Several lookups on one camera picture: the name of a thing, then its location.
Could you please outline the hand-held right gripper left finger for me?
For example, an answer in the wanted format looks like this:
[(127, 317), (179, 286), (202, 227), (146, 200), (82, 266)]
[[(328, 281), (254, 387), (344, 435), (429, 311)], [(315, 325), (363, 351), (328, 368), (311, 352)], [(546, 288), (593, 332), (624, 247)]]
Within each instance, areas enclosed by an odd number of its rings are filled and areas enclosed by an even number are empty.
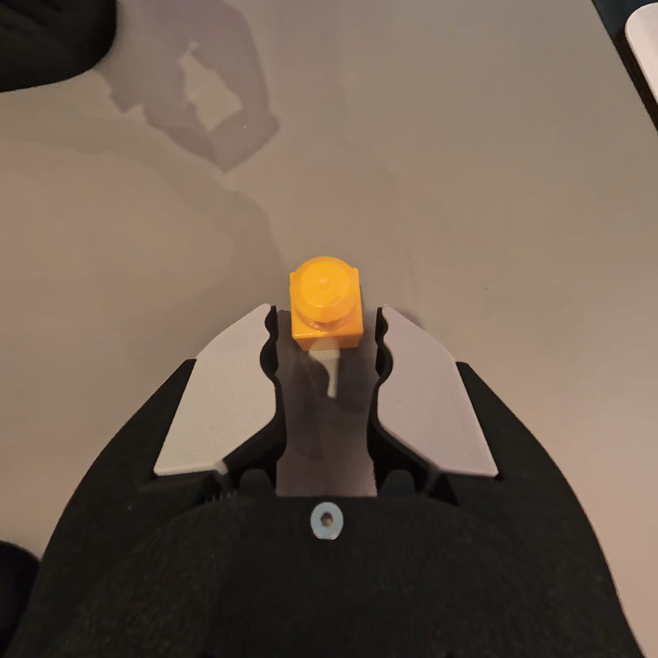
[(264, 470), (276, 482), (286, 447), (276, 377), (278, 317), (262, 304), (198, 354), (155, 462), (157, 476), (214, 472), (238, 483)]

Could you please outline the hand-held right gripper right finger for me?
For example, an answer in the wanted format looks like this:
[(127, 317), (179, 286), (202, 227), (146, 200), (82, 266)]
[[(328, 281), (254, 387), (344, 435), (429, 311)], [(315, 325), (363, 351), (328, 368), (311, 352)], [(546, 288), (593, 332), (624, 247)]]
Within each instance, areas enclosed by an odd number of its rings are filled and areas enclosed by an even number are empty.
[(391, 306), (377, 310), (368, 454), (377, 488), (406, 471), (416, 488), (435, 476), (496, 478), (498, 466), (448, 349)]

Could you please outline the orange mega block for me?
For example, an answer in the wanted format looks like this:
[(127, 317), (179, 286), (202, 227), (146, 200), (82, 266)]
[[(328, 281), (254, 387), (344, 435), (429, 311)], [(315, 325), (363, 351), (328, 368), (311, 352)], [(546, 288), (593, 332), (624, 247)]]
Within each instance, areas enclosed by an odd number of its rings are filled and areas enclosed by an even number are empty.
[(303, 351), (358, 347), (364, 333), (358, 269), (314, 257), (290, 274), (292, 338)]

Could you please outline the black oval pad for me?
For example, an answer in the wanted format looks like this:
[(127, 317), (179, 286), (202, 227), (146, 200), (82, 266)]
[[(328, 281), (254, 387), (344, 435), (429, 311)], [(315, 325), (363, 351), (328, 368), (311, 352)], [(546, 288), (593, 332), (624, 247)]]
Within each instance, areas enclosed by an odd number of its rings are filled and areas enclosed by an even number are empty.
[(117, 34), (117, 1), (2, 1), (1, 93), (94, 68)]

